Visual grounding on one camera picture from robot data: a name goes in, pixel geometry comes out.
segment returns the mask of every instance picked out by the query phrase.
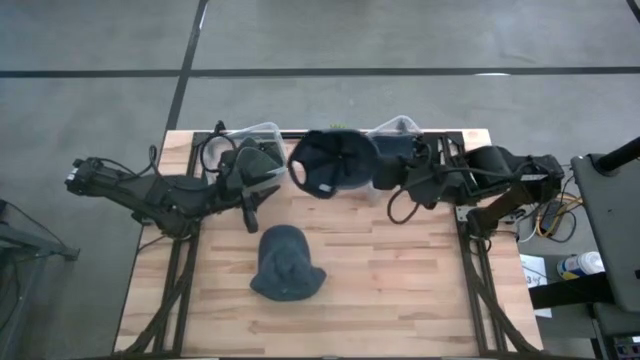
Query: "dark gray cap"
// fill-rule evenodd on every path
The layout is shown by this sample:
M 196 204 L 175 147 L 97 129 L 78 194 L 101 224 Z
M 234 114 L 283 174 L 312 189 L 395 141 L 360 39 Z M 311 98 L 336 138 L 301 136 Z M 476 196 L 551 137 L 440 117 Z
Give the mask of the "dark gray cap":
M 311 264 L 304 233 L 290 225 L 264 232 L 258 248 L 258 273 L 251 289 L 274 301 L 306 299 L 315 294 L 327 274 Z

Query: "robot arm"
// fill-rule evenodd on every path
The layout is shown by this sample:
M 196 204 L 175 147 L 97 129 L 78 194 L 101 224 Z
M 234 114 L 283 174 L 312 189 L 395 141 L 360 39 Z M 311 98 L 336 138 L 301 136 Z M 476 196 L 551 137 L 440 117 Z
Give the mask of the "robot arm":
M 412 201 L 427 209 L 438 202 L 476 205 L 482 199 L 503 194 L 489 206 L 467 214 L 469 233 L 487 237 L 500 218 L 518 207 L 556 197 L 564 177 L 562 167 L 551 155 L 514 156 L 499 146 L 455 155 L 445 146 L 442 158 L 418 137 L 411 159 L 382 159 L 373 186 L 390 190 L 400 185 Z
M 249 232 L 258 230 L 255 211 L 278 186 L 245 194 L 227 186 L 223 176 L 212 185 L 184 176 L 158 173 L 134 175 L 105 165 L 104 159 L 77 159 L 67 177 L 67 190 L 81 196 L 105 197 L 133 213 L 138 222 L 153 220 L 163 234 L 184 239 L 195 233 L 200 220 L 210 214 L 241 207 Z

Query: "metal bracket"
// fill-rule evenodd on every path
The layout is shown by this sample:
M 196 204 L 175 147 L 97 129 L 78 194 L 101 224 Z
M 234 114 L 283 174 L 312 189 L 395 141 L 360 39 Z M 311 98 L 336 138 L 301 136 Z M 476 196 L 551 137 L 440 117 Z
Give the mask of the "metal bracket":
M 475 208 L 477 208 L 477 206 L 467 206 L 467 205 L 456 206 L 455 208 L 456 219 L 459 222 L 467 222 L 467 213 Z M 502 217 L 499 220 L 499 222 L 505 223 L 505 224 L 513 224 L 514 222 L 516 222 L 517 219 L 518 218 L 516 217 L 516 215 L 512 213 Z

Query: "wooden plank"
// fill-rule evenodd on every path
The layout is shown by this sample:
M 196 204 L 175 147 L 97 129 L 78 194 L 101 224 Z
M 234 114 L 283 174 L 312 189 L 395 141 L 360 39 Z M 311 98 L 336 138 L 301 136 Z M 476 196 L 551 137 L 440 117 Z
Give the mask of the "wooden plank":
M 186 170 L 191 134 L 167 134 L 163 173 Z M 485 129 L 463 134 L 468 149 L 490 144 Z M 294 145 L 288 141 L 287 149 Z M 390 193 L 376 206 L 366 194 L 354 190 L 319 200 L 285 177 L 282 189 L 258 210 L 257 234 L 246 232 L 239 210 L 205 219 L 183 355 L 477 355 L 451 206 L 421 209 L 408 224 L 396 226 L 386 216 Z M 401 197 L 394 212 L 400 216 L 412 207 Z M 312 261 L 328 274 L 320 291 L 307 300 L 277 303 L 249 288 L 260 236 L 278 224 L 301 228 Z M 146 229 L 142 243 L 156 235 L 157 230 Z M 157 309 L 169 253 L 167 242 L 138 256 L 116 350 L 130 344 Z M 513 239 L 494 238 L 490 259 L 501 306 L 541 348 Z M 483 318 L 488 326 L 488 313 Z

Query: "black cap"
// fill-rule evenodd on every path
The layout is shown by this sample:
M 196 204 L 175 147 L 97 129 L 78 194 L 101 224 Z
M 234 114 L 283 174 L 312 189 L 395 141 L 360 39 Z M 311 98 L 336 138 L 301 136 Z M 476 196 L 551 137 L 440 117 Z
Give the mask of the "black cap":
M 376 145 L 357 130 L 312 130 L 293 149 L 287 167 L 302 191 L 328 199 L 337 190 L 355 189 L 371 181 L 378 158 Z M 304 168 L 304 183 L 295 174 L 294 161 Z
M 277 225 L 262 234 L 258 273 L 251 289 L 274 301 L 306 299 L 315 294 L 327 274 L 311 265 L 304 233 L 290 225 Z

